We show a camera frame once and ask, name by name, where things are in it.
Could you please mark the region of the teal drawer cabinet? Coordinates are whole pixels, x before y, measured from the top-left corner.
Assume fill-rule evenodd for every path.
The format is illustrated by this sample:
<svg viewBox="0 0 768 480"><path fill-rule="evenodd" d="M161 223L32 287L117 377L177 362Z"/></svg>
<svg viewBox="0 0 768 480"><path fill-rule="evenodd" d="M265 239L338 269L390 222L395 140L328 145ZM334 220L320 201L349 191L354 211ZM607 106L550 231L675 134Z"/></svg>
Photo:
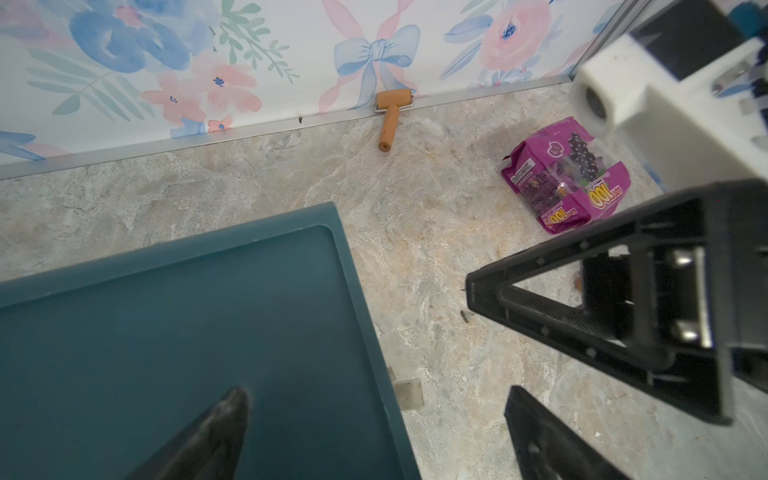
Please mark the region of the teal drawer cabinet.
<svg viewBox="0 0 768 480"><path fill-rule="evenodd" d="M5 479L130 479L238 386L232 479L419 477L335 205L1 286Z"/></svg>

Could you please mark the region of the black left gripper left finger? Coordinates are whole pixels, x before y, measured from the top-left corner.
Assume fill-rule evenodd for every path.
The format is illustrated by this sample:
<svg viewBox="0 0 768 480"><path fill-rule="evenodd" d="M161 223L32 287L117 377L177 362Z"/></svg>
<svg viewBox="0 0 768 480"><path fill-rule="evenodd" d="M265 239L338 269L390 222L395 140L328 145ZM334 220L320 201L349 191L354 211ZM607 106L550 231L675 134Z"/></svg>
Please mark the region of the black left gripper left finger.
<svg viewBox="0 0 768 480"><path fill-rule="evenodd" d="M232 479L251 418L251 396L233 387L139 465L130 479Z"/></svg>

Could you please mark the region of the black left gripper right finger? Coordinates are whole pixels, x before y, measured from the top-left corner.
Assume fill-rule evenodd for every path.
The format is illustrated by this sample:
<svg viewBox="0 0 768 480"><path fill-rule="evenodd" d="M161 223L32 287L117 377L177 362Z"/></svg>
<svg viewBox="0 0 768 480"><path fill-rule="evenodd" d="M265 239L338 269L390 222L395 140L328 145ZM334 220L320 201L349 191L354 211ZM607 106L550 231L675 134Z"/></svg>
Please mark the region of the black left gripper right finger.
<svg viewBox="0 0 768 480"><path fill-rule="evenodd" d="M510 389L505 419L524 479L628 479L521 386Z"/></svg>

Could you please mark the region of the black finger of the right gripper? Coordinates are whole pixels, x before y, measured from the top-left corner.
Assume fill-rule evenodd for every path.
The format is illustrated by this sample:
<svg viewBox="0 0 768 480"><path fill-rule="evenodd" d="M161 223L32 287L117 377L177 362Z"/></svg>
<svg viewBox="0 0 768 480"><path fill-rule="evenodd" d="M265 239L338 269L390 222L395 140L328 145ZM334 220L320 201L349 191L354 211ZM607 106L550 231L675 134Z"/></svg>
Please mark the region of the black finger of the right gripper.
<svg viewBox="0 0 768 480"><path fill-rule="evenodd" d="M706 249L734 184L662 195L466 277L468 308L693 417L734 417L729 363L706 329Z"/></svg>

